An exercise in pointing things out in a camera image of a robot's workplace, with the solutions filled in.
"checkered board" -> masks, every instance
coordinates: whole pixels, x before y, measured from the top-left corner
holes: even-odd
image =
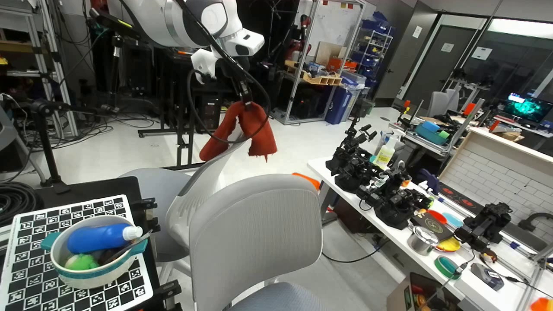
[[[119,215],[133,224],[124,196],[17,215],[6,246],[0,310],[5,311],[95,311],[129,310],[153,296],[143,256],[115,282],[77,291],[58,281],[50,255],[41,249],[44,236],[100,215]]]

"red cloth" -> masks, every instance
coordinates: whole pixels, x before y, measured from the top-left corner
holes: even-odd
[[[209,142],[200,151],[202,161],[209,161],[228,149],[226,141],[228,141],[228,135],[235,130],[236,120],[240,123],[243,137],[252,139],[252,146],[248,147],[248,156],[264,156],[266,160],[269,154],[276,153],[271,125],[269,122],[264,123],[266,120],[264,109],[255,103],[248,106],[245,106],[243,103],[235,103],[226,109],[222,123],[212,134],[214,139],[210,137]]]

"door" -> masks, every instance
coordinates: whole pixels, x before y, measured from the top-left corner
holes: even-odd
[[[414,63],[423,51],[432,25],[437,21],[439,14],[432,13],[426,6],[416,4],[414,13],[406,27],[400,42],[394,52],[390,65],[387,66],[381,84],[375,94],[375,99],[394,99],[397,97],[400,87],[409,78]]]
[[[404,101],[411,101],[413,106],[423,101],[419,116],[425,116],[432,92],[440,92],[451,71],[461,65],[483,23],[485,20],[478,18],[440,18],[404,87]]]

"blue spray bottle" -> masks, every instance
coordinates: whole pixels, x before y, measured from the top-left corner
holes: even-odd
[[[72,255],[89,255],[98,251],[121,249],[140,239],[143,230],[127,224],[110,224],[103,227],[83,227],[67,239],[67,249]]]

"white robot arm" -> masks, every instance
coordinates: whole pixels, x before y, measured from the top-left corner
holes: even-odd
[[[133,16],[143,35],[162,47],[195,49],[207,47],[197,21],[209,32],[226,56],[254,56],[261,51],[264,39],[241,28],[235,0],[121,0]],[[212,47],[191,54],[193,70],[214,78],[216,61],[221,59]]]

